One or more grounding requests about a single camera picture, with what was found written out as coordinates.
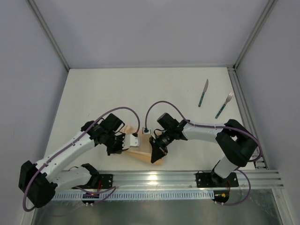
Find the beige object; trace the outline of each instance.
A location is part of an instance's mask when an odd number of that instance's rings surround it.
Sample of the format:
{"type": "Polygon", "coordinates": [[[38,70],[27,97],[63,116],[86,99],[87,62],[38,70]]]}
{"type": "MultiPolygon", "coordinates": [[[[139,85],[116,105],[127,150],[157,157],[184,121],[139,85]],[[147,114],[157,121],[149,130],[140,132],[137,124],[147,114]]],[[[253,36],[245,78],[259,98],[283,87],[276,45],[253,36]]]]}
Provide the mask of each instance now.
{"type": "MultiPolygon", "coordinates": [[[[121,132],[125,134],[132,134],[136,131],[136,128],[132,126],[125,126],[121,129],[121,132]]],[[[149,138],[151,135],[149,134],[143,134],[141,131],[138,133],[138,137],[140,138],[140,146],[139,147],[131,147],[127,151],[124,151],[123,153],[126,153],[129,156],[132,156],[136,159],[139,159],[146,163],[151,163],[151,154],[152,154],[152,148],[149,143],[149,138]]],[[[154,165],[161,165],[163,162],[162,159],[156,161],[153,163],[154,165]]]]}

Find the fork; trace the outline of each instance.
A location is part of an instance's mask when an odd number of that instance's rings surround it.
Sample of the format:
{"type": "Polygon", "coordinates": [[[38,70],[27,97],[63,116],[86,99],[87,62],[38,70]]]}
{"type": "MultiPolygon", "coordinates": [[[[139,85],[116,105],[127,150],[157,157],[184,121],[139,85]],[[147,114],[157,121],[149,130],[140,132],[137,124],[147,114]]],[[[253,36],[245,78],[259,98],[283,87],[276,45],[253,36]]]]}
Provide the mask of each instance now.
{"type": "Polygon", "coordinates": [[[223,109],[225,108],[225,106],[227,105],[227,103],[230,102],[230,100],[232,99],[232,97],[233,97],[233,93],[230,92],[229,95],[226,98],[226,101],[225,101],[224,105],[222,106],[222,108],[220,109],[220,111],[217,113],[217,115],[215,117],[216,119],[219,117],[219,115],[221,114],[221,112],[223,111],[223,109]]]}

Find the gray floor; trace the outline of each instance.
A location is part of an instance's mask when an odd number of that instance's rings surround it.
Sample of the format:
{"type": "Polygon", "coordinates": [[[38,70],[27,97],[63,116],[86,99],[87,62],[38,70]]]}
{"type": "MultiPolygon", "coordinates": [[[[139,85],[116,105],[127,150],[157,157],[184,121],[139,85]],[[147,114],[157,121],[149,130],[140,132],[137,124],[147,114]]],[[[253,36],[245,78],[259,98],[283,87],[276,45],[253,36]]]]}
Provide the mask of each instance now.
{"type": "MultiPolygon", "coordinates": [[[[231,191],[229,202],[240,200],[244,191],[231,191]]],[[[103,202],[80,207],[80,202],[52,202],[36,211],[33,225],[280,225],[271,190],[253,190],[238,206],[220,206],[212,200],[103,202]]]]}

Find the slotted metal strip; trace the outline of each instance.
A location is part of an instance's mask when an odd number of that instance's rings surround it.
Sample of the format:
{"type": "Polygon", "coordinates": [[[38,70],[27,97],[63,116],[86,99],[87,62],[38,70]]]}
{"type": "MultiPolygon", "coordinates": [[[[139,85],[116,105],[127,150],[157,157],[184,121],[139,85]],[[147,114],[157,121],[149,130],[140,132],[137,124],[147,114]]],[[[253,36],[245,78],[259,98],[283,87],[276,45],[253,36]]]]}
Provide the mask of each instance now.
{"type": "MultiPolygon", "coordinates": [[[[83,200],[84,192],[66,191],[58,193],[52,201],[78,201],[83,200]]],[[[99,199],[107,196],[107,193],[100,194],[99,199]]],[[[145,201],[145,200],[194,200],[194,199],[213,199],[212,190],[193,190],[193,191],[115,191],[109,201],[145,201]]]]}

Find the teal knife handle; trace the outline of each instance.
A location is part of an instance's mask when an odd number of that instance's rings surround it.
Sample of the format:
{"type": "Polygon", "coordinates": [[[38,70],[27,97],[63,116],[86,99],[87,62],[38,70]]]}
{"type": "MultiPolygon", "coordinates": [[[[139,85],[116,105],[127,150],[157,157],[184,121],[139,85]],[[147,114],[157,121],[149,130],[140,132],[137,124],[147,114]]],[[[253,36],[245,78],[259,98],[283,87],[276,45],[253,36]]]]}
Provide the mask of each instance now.
{"type": "Polygon", "coordinates": [[[203,98],[204,98],[204,94],[205,94],[205,92],[203,92],[203,93],[202,93],[202,96],[201,96],[201,99],[200,99],[200,102],[199,102],[199,105],[198,105],[198,107],[200,107],[200,106],[201,106],[201,104],[202,104],[202,101],[203,101],[203,98]]]}
{"type": "Polygon", "coordinates": [[[219,115],[221,114],[221,112],[223,111],[223,109],[225,108],[225,104],[222,106],[222,108],[220,109],[220,111],[217,113],[217,115],[216,115],[216,119],[219,117],[219,115]]]}

